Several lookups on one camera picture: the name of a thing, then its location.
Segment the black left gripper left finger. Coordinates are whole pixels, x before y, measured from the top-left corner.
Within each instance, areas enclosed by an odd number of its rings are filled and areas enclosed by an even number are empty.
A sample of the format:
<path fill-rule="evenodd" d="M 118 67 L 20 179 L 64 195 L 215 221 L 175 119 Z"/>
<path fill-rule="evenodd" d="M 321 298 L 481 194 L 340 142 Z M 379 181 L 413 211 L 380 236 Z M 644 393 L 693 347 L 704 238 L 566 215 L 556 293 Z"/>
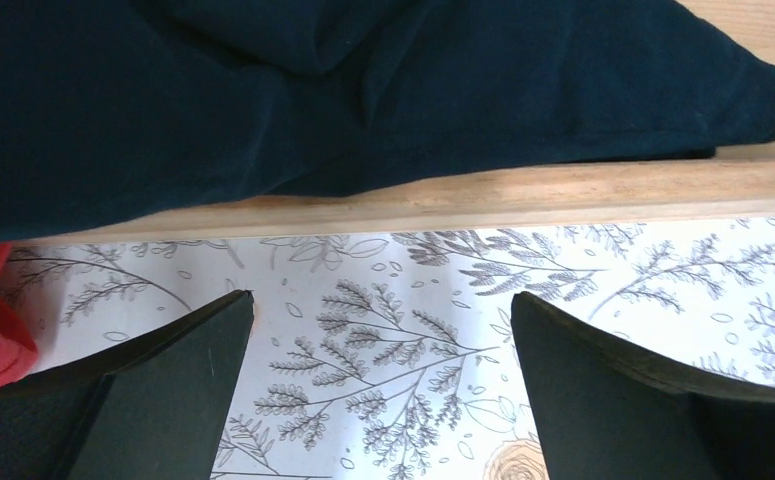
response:
<path fill-rule="evenodd" d="M 0 479 L 206 479 L 254 321 L 233 291 L 0 388 Z"/>

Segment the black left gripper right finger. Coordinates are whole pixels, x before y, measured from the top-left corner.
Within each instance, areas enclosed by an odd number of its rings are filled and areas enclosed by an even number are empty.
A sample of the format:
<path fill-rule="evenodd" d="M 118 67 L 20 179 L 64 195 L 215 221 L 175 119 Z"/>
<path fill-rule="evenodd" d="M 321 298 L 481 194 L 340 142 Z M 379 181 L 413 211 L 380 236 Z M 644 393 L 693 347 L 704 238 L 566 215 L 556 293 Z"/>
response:
<path fill-rule="evenodd" d="M 523 292 L 511 328 L 554 479 L 775 479 L 775 388 L 697 369 Z"/>

